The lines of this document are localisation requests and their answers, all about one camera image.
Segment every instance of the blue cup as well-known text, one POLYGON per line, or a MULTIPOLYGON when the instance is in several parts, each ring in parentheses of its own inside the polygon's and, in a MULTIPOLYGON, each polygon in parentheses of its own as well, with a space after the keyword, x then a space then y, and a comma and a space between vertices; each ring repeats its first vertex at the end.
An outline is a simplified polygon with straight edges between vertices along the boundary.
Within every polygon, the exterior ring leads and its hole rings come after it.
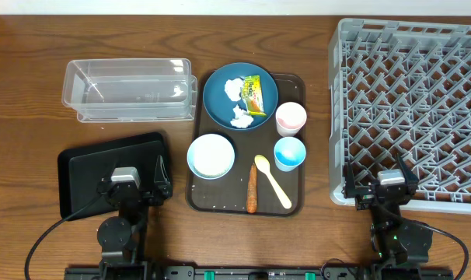
POLYGON ((277 168, 289 172, 305 161, 306 148, 297 138, 284 137, 275 144, 274 157, 277 168))

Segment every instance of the yellow snack package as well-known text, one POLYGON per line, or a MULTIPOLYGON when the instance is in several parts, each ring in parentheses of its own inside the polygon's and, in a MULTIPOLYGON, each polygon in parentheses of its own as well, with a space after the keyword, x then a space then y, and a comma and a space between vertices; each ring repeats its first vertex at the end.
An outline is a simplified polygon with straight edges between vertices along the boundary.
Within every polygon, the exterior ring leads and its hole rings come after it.
POLYGON ((263 111, 263 94, 261 92, 260 75, 251 75, 244 78, 244 87, 242 88, 241 97, 250 115, 267 116, 263 111))

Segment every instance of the white wall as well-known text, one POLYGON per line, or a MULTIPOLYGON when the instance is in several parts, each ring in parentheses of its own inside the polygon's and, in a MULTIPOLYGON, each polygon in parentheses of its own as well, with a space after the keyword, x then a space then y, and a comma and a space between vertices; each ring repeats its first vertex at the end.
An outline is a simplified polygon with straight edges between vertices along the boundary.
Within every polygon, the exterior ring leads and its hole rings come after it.
POLYGON ((471 0, 0 0, 0 15, 471 16, 471 0))

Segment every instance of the white bowl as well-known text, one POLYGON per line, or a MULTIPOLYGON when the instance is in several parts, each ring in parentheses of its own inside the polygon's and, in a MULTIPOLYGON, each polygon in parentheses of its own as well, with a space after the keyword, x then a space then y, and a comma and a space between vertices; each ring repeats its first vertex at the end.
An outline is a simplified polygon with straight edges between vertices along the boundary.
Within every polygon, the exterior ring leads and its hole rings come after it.
POLYGON ((187 165, 199 178, 213 180, 227 174, 234 164, 234 147, 225 137, 207 134, 198 137, 187 150, 187 165))

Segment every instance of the blue plate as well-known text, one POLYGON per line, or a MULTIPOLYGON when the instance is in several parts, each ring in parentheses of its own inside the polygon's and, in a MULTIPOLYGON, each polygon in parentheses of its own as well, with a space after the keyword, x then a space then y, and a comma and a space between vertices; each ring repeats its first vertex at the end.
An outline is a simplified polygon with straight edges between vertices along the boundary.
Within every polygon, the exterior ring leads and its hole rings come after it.
POLYGON ((261 126, 267 121, 277 108, 278 101, 277 85, 268 72, 261 67, 250 63, 232 63, 215 71, 206 81, 203 91, 204 108, 208 115, 217 124, 232 130, 248 130, 261 126), (248 128, 234 128, 230 121, 234 118, 234 107, 238 104, 242 109, 247 109, 242 100, 232 102, 225 93, 225 83, 229 79, 247 77, 249 75, 260 75, 261 92, 263 94, 263 110, 266 117, 253 116, 254 121, 248 128))

